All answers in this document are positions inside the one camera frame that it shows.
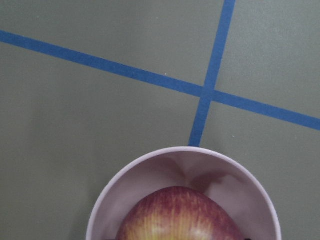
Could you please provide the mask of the red apple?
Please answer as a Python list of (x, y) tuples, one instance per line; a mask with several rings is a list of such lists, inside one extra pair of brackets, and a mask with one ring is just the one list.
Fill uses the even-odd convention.
[(118, 240), (243, 240), (227, 212), (204, 194), (182, 186), (158, 190), (124, 218)]

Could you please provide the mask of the pink bowl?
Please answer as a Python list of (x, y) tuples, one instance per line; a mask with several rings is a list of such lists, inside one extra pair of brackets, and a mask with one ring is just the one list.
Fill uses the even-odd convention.
[(115, 239), (121, 222), (137, 202), (172, 186), (194, 189), (215, 201), (245, 238), (282, 238), (269, 195), (246, 168), (212, 150), (179, 146), (145, 154), (119, 171), (94, 205), (86, 239)]

